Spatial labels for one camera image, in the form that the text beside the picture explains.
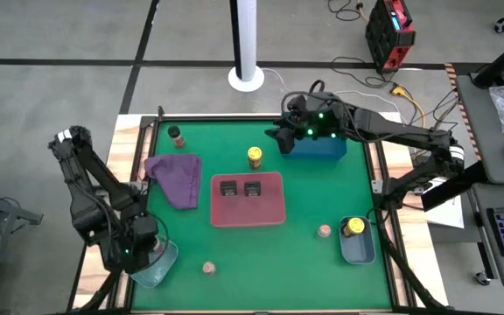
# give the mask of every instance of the wooden table frame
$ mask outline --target wooden table frame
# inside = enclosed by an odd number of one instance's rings
[[[389,120],[399,121],[397,113],[381,113]],[[214,120],[266,120],[278,118],[280,114],[225,114],[225,115],[161,115],[168,121],[214,121]],[[108,153],[107,167],[122,182],[133,182],[144,178],[143,161],[151,154],[157,144],[158,121],[156,115],[119,115],[115,125],[112,144]],[[399,178],[411,171],[412,164],[407,147],[394,143],[365,144],[365,155],[369,177],[371,179]],[[408,195],[406,204],[421,207],[421,199]],[[382,221],[386,212],[376,212],[377,220]],[[389,238],[396,245],[402,257],[417,275],[432,296],[447,305],[445,288],[443,286],[437,258],[431,241],[424,212],[405,207],[392,212],[385,223]],[[404,281],[402,273],[394,261],[382,249],[385,259],[385,269],[388,278],[388,291],[392,305],[423,306],[413,290]],[[108,272],[102,266],[98,247],[85,247],[81,253],[80,264],[73,282],[72,294],[67,310],[83,306],[99,289]],[[114,307],[131,310],[133,297],[133,281],[125,274],[102,303],[102,309]]]

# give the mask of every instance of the green table surface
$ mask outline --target green table surface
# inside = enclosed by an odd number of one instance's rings
[[[184,148],[168,137],[180,127]],[[174,210],[158,185],[152,185],[148,209],[166,223],[179,257],[153,289],[136,285],[134,311],[274,311],[389,309],[386,273],[377,231],[376,259],[352,265],[340,255],[338,225],[344,216],[365,215],[372,207],[362,144],[348,142],[340,161],[286,159],[276,141],[263,132],[270,121],[161,122],[157,154],[194,153],[202,158],[198,208]],[[259,172],[280,172],[286,221],[279,226],[218,228],[210,222],[211,177],[257,172],[249,169],[247,150],[262,149]],[[320,225],[332,234],[319,238]],[[204,274],[203,263],[216,265]]]

